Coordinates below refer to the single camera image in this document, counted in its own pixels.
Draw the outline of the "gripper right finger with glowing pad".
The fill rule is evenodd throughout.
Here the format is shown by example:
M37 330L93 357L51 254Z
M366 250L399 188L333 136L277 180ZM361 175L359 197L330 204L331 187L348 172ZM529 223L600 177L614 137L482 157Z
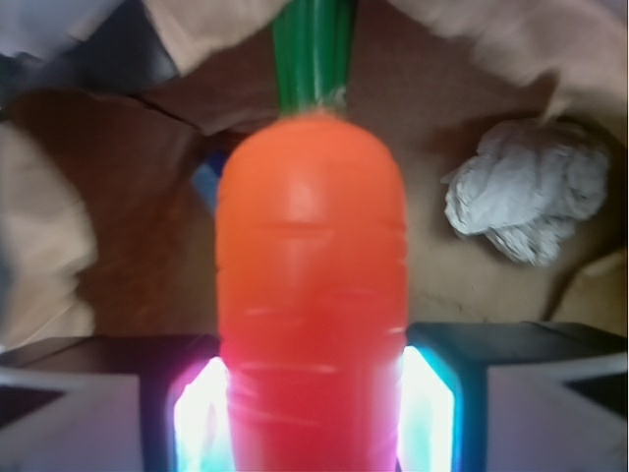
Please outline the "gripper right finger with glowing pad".
M401 471L624 471L628 341L575 323L415 323Z

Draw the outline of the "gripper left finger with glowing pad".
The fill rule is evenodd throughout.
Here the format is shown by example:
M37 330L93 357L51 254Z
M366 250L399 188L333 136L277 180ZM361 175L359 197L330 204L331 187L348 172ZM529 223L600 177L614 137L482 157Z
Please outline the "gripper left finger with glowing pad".
M53 337L1 355L5 471L227 471L212 335Z

